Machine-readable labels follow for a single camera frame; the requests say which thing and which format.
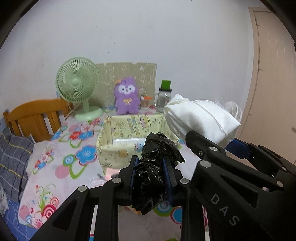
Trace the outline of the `black plastic bag roll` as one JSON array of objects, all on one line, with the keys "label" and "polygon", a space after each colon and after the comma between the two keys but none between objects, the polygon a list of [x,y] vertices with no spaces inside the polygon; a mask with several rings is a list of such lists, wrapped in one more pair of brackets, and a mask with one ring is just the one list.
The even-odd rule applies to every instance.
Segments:
[{"label": "black plastic bag roll", "polygon": [[168,173],[185,162],[177,145],[163,133],[150,133],[134,167],[132,208],[142,215],[168,200]]}]

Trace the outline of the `white cloth bundle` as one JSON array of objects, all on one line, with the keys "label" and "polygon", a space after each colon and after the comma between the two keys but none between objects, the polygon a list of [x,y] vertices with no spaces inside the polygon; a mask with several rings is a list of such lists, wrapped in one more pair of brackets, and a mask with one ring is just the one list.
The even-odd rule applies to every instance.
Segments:
[{"label": "white cloth bundle", "polygon": [[189,131],[195,131],[223,148],[235,138],[240,126],[236,118],[216,103],[190,101],[179,94],[164,106],[164,115],[170,130],[182,141]]}]

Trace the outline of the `pink paper packet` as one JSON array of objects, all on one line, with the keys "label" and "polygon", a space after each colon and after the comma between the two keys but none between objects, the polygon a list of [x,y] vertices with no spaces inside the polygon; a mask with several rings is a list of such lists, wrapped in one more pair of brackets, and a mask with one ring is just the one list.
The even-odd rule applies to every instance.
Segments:
[{"label": "pink paper packet", "polygon": [[106,168],[105,180],[109,181],[119,175],[120,169]]}]

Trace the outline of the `white standing fan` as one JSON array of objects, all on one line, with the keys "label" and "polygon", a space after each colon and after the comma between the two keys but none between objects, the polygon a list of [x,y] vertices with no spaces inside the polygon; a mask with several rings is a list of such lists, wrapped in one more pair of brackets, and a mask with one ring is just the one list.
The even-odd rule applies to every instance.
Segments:
[{"label": "white standing fan", "polygon": [[235,103],[234,101],[228,101],[228,102],[225,102],[225,103],[220,103],[217,100],[213,100],[213,102],[215,104],[217,104],[218,106],[220,106],[221,108],[228,111],[234,118],[236,118],[236,120],[241,122],[241,120],[242,120],[242,110],[238,106],[237,103]]}]

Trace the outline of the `floral tablecloth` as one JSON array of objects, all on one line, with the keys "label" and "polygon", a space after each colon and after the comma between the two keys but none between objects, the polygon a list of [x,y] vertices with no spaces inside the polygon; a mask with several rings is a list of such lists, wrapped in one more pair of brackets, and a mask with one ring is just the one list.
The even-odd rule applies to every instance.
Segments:
[{"label": "floral tablecloth", "polygon": [[[96,142],[108,109],[95,120],[80,122],[70,117],[43,148],[30,159],[28,182],[18,208],[20,224],[38,230],[58,207],[81,185],[90,188],[106,182]],[[163,202],[146,215],[121,206],[120,240],[179,240],[182,209]]]}]

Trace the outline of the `yellow cartoon storage box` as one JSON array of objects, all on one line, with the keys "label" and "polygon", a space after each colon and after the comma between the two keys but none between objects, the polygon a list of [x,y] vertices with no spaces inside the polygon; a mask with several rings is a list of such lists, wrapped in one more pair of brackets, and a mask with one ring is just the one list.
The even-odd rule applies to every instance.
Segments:
[{"label": "yellow cartoon storage box", "polygon": [[180,139],[170,130],[163,114],[107,116],[96,142],[103,171],[127,167],[133,155],[141,156],[147,136],[158,132],[176,146],[180,145]]}]

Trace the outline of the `grey plaid bedding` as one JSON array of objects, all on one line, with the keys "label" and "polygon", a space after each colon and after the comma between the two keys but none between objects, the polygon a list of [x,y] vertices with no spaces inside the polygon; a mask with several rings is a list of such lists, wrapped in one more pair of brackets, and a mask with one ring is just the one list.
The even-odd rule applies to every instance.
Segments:
[{"label": "grey plaid bedding", "polygon": [[1,185],[15,202],[21,201],[28,181],[26,168],[33,147],[32,140],[14,135],[9,128],[1,133]]}]

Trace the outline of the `glass jar green lid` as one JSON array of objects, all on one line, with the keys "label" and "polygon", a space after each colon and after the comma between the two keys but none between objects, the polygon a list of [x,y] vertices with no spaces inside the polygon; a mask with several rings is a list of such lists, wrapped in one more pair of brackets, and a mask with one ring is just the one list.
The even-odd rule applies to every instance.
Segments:
[{"label": "glass jar green lid", "polygon": [[170,80],[162,80],[159,92],[154,95],[154,104],[159,113],[163,113],[164,107],[171,100],[171,82]]}]

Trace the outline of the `small jar orange lid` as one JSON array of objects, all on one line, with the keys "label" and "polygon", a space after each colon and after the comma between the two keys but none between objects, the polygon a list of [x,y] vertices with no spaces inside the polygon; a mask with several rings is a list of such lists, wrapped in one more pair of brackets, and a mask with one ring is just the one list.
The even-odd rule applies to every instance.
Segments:
[{"label": "small jar orange lid", "polygon": [[140,96],[140,108],[141,109],[149,109],[151,102],[152,102],[151,96],[147,96],[147,95]]}]

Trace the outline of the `purple plush toy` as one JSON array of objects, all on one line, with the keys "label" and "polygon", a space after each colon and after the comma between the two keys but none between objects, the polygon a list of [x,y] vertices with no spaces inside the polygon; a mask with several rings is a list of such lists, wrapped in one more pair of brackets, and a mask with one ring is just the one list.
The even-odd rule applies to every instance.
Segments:
[{"label": "purple plush toy", "polygon": [[118,115],[137,114],[139,112],[140,99],[134,78],[123,78],[115,85],[113,93]]}]

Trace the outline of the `green desk fan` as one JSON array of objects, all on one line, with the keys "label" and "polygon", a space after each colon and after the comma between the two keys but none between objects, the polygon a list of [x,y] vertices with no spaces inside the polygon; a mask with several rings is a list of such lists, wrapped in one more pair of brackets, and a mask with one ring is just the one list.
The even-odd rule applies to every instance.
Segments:
[{"label": "green desk fan", "polygon": [[60,97],[70,103],[82,104],[82,109],[75,113],[76,120],[90,121],[103,114],[100,107],[89,105],[98,83],[98,68],[87,58],[71,58],[59,68],[56,89]]}]

